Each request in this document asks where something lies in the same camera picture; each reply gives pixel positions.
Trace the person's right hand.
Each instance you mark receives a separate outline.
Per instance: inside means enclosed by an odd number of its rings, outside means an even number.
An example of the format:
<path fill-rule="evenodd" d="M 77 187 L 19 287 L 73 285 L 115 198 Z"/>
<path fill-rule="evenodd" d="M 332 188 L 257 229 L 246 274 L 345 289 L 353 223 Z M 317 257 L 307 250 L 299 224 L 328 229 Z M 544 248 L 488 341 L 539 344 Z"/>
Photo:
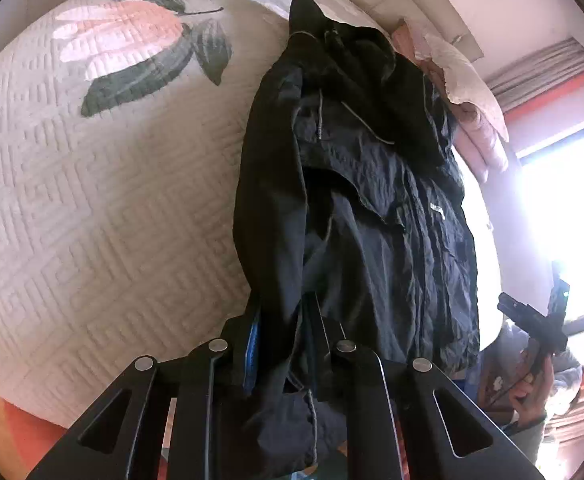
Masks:
<path fill-rule="evenodd" d="M 554 382 L 554 369 L 550 356 L 542 362 L 541 370 L 534 375 L 531 382 L 522 379 L 508 393 L 508 400 L 518 415 L 517 423 L 521 427 L 532 425 L 546 416 L 546 401 Z"/>

